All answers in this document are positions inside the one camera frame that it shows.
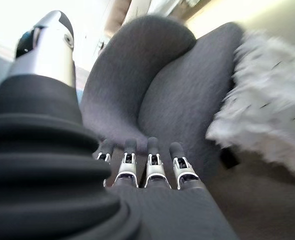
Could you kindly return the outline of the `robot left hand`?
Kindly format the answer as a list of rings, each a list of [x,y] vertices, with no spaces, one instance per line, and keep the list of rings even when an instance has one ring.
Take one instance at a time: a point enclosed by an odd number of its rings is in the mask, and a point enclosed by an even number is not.
[[[46,14],[19,40],[0,84],[0,240],[235,240],[200,178],[179,189],[123,172],[112,187],[113,145],[98,149],[82,122],[67,16]]]

